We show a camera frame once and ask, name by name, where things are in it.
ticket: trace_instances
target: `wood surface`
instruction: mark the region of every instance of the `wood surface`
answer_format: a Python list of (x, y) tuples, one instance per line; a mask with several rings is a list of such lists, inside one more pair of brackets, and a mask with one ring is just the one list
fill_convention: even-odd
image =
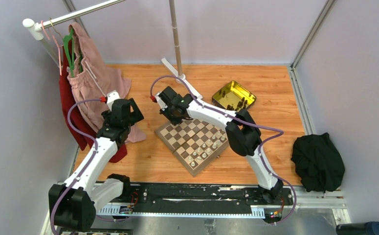
[[(138, 127), (147, 139), (127, 145), (127, 156), (118, 163), (108, 163), (99, 180), (112, 173), (127, 175), (134, 182), (174, 182), (209, 184), (257, 184), (257, 179), (247, 161), (227, 148), (219, 159), (214, 160), (197, 176), (192, 176), (172, 155), (154, 131), (165, 123), (159, 114), (159, 105), (152, 103), (149, 90), (152, 82), (162, 75), (169, 75), (163, 65), (112, 65), (123, 71), (125, 78), (132, 80), (128, 97), (134, 98), (145, 119)], [(211, 103), (212, 95), (231, 80), (257, 96), (249, 109), (255, 122), (279, 128), (284, 135), (267, 142), (264, 150), (274, 171), (293, 185), (300, 185), (300, 178), (290, 160), (292, 145), (297, 137), (304, 135), (287, 68), (284, 66), (220, 66), (183, 65), (188, 81)], [(182, 96), (186, 89), (172, 78), (164, 78), (154, 86), (154, 94), (171, 86)], [(275, 133), (262, 131), (262, 139)], [(87, 155), (88, 149), (78, 154), (75, 168)]]

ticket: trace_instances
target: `red cloth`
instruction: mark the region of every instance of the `red cloth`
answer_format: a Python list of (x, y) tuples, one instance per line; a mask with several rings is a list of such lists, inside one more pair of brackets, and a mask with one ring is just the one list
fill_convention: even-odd
[[(92, 139), (87, 138), (76, 131), (74, 131), (67, 120), (67, 114), (70, 108), (75, 104), (74, 97), (71, 92), (71, 85), (67, 79), (68, 72), (68, 59), (66, 57), (66, 54), (63, 51), (63, 68), (62, 68), (62, 75), (60, 76), (60, 81), (58, 82), (60, 84), (60, 97), (61, 97), (61, 106), (63, 109), (63, 115), (64, 119), (66, 120), (66, 124), (68, 129), (70, 130), (71, 134), (73, 135), (74, 139), (77, 141), (78, 145), (80, 146), (81, 150), (84, 150), (87, 146), (87, 144), (91, 147), (94, 142)], [(86, 121), (81, 116), (80, 110), (78, 107), (75, 107), (73, 111), (71, 112), (71, 123), (79, 129), (80, 131), (89, 134), (93, 137), (96, 137), (96, 133), (93, 131), (93, 129), (86, 123)], [(122, 160), (127, 155), (127, 149), (125, 145), (122, 145), (120, 149), (116, 152), (116, 154), (110, 159), (109, 162), (116, 163), (120, 160)]]

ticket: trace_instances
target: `crumpled black fabric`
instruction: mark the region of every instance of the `crumpled black fabric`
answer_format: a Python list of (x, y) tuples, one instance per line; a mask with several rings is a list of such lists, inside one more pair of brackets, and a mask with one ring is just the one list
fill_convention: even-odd
[(335, 191), (342, 184), (345, 165), (328, 133), (297, 138), (291, 160), (307, 192)]

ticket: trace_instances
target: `white wall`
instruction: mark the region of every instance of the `white wall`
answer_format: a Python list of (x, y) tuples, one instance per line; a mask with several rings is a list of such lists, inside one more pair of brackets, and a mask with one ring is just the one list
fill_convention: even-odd
[(61, 1), (0, 0), (1, 235), (38, 235), (48, 190), (72, 164), (76, 144), (62, 117), (57, 67), (22, 26), (24, 18), (66, 12)]
[[(103, 0), (74, 0), (77, 9)], [(290, 63), (325, 0), (176, 0), (184, 63)], [(175, 61), (168, 0), (127, 0), (82, 17), (106, 62)]]
[(379, 220), (379, 0), (339, 0), (298, 68), (316, 132), (345, 162), (353, 222)]

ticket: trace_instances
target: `pink garment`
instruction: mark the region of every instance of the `pink garment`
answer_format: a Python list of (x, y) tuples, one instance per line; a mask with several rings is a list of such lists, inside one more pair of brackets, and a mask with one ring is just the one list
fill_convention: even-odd
[[(76, 102), (100, 98), (106, 96), (112, 91), (117, 91), (120, 98), (125, 98), (129, 93), (131, 81), (122, 78), (121, 70), (107, 67), (104, 64), (97, 47), (93, 40), (88, 37), (87, 33), (78, 23), (72, 23), (68, 27), (70, 31), (74, 28), (74, 53), (76, 59), (74, 61), (74, 77), (68, 75), (68, 80), (71, 85), (74, 100)], [(83, 71), (79, 71), (79, 57), (83, 55), (81, 65)], [(95, 80), (87, 72), (88, 68), (95, 75)], [(78, 106), (81, 116), (90, 127), (97, 132), (103, 126), (103, 117), (101, 113), (108, 109), (107, 104), (101, 102), (87, 102)], [(146, 134), (141, 131), (136, 125), (131, 127), (131, 131), (126, 142), (138, 142), (146, 139)]]

